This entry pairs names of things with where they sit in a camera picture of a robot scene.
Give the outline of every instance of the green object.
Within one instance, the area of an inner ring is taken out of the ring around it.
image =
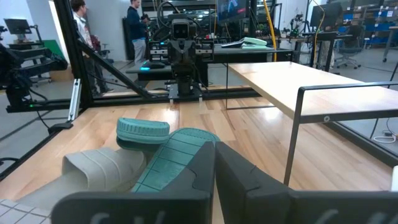
[[[118,143],[122,140],[134,142],[134,144],[165,143],[169,138],[169,131],[170,125],[166,122],[145,121],[133,118],[119,118],[116,128],[116,134],[119,139]]]
[[[176,178],[199,149],[208,141],[219,141],[213,133],[195,128],[173,132],[158,146],[132,192],[159,192]]]
[[[51,52],[65,58],[56,40],[43,40],[43,43],[44,47],[50,49]]]

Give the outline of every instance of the person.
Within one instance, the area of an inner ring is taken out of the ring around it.
[[[142,22],[140,22],[137,9],[141,4],[141,0],[130,0],[131,6],[127,10],[127,23],[130,27],[130,38],[134,45],[134,62],[136,64],[144,62],[145,58],[145,30],[148,23],[148,18],[145,17]]]
[[[86,19],[83,17],[86,12],[86,3],[84,0],[70,0],[70,5],[73,9],[73,18],[76,20],[77,27],[83,41],[94,50],[93,42],[90,37],[90,32],[86,24]],[[83,53],[83,60],[85,62],[86,72],[88,76],[88,82],[90,83],[90,90],[93,96],[100,96],[97,87],[95,85],[95,80],[99,86],[101,94],[113,91],[113,89],[108,88],[106,83],[103,81],[102,68],[98,68],[93,59],[91,59],[87,54]]]

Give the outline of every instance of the light wood table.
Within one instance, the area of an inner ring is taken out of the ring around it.
[[[229,66],[261,96],[294,120],[284,184],[289,184],[299,125],[398,116],[398,91],[293,62]]]

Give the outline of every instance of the jeans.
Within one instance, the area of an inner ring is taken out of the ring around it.
[[[91,58],[88,58],[86,56],[83,57],[85,61],[85,67],[86,67],[86,72],[87,72],[87,78],[88,82],[90,83],[90,90],[93,93],[97,93],[97,87],[95,86],[95,82],[97,82],[97,85],[99,86],[100,92],[106,92],[108,87],[106,86],[104,81],[101,81],[96,78],[100,78],[104,80],[104,76],[102,73],[102,68],[100,65],[95,63],[95,61]]]
[[[90,83],[90,90],[91,92],[98,92],[97,87],[95,86],[95,66],[93,59],[83,56],[83,60],[85,61],[87,79]]]
[[[134,45],[134,52],[135,52],[135,57],[134,57],[134,62],[136,65],[138,63],[142,63],[145,61],[145,49],[146,49],[146,43],[145,40],[133,40],[132,44]]]

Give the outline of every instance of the man in dark jacket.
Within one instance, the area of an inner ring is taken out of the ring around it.
[[[145,18],[142,22],[139,19],[139,15],[137,9],[141,4],[141,0],[130,0],[131,6],[127,10],[127,23],[130,27],[130,38],[132,44],[134,45],[135,52],[135,63],[144,62],[145,56],[145,29],[147,27],[146,23],[148,23],[147,18]]]

